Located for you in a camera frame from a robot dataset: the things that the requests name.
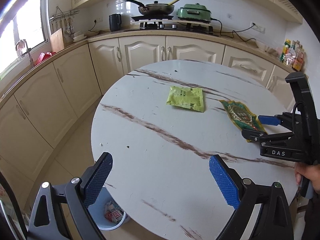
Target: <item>silver screw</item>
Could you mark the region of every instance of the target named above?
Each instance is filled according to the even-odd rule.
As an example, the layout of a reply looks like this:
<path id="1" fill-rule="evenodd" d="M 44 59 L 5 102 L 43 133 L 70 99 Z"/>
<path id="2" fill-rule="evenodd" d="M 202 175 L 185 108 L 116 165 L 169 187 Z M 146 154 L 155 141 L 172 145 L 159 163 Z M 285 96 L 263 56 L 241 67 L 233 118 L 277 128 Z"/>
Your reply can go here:
<path id="1" fill-rule="evenodd" d="M 73 178 L 73 179 L 71 180 L 71 183 L 72 183 L 72 184 L 77 184 L 79 181 L 80 181 L 80 179 L 77 178 L 77 177 L 75 177 L 75 178 Z"/>
<path id="2" fill-rule="evenodd" d="M 251 184 L 251 179 L 245 178 L 243 179 L 243 183 L 246 185 L 250 185 Z"/>
<path id="3" fill-rule="evenodd" d="M 41 187 L 43 187 L 43 188 L 46 188 L 46 187 L 48 187 L 49 186 L 49 182 L 44 182 L 44 183 L 42 183 L 42 185 L 41 185 Z"/>
<path id="4" fill-rule="evenodd" d="M 281 188 L 280 182 L 275 182 L 275 186 L 276 186 L 277 188 Z"/>

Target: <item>white marble table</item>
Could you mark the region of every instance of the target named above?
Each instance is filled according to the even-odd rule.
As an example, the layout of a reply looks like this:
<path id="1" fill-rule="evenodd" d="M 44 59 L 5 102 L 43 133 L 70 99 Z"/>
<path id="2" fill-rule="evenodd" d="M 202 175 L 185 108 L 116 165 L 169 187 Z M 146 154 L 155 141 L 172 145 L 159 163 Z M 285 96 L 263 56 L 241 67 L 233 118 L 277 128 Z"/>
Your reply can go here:
<path id="1" fill-rule="evenodd" d="M 201 87 L 204 113 L 166 105 L 172 85 Z M 132 219 L 163 238 L 215 239 L 233 213 L 209 171 L 213 154 L 256 184 L 281 182 L 289 203 L 296 192 L 293 163 L 260 156 L 218 99 L 241 101 L 257 115 L 285 111 L 268 90 L 240 71 L 170 60 L 121 78 L 94 115 L 93 158 L 103 152 L 113 156 L 108 191 Z M 267 132 L 286 131 L 271 128 Z M 256 205 L 242 239 L 249 238 L 258 210 Z"/>

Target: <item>green lid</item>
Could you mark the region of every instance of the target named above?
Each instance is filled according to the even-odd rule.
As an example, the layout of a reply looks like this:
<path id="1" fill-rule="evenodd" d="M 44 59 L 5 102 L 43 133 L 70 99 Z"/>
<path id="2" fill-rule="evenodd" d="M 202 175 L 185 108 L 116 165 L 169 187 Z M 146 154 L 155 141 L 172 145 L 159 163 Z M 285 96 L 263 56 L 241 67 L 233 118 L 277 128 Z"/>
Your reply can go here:
<path id="1" fill-rule="evenodd" d="M 207 8 L 204 6 L 204 5 L 201 5 L 201 4 L 185 4 L 183 8 L 188 8 L 188 9 L 197 9 L 197 10 L 204 10 L 204 11 L 209 11 L 207 10 Z"/>

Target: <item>green snack packet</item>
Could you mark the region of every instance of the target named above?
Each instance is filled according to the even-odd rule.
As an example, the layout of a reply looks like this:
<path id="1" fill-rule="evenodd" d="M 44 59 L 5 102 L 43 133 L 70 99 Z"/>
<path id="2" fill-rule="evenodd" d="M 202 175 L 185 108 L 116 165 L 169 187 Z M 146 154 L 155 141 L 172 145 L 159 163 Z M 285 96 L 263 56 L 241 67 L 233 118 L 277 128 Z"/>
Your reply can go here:
<path id="1" fill-rule="evenodd" d="M 170 87 L 167 105 L 204 112 L 201 88 Z"/>
<path id="2" fill-rule="evenodd" d="M 257 116 L 250 112 L 247 106 L 241 102 L 219 100 L 230 120 L 240 130 L 250 129 L 266 132 Z"/>

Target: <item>wall socket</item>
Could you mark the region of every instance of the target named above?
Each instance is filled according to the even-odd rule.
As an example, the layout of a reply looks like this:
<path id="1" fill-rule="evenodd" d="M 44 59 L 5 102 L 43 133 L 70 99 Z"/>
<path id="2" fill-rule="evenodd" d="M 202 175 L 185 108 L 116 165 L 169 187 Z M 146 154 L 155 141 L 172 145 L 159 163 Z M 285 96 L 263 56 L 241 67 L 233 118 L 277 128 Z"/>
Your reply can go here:
<path id="1" fill-rule="evenodd" d="M 95 20 L 97 23 L 100 23 L 100 22 L 102 22 L 102 17 L 96 18 Z"/>
<path id="2" fill-rule="evenodd" d="M 250 26 L 252 26 L 253 23 L 255 23 L 255 26 L 252 27 L 253 30 L 265 34 L 266 28 L 265 28 L 264 26 L 259 25 L 259 24 L 257 24 L 256 22 L 251 22 L 251 25 L 250 25 Z"/>

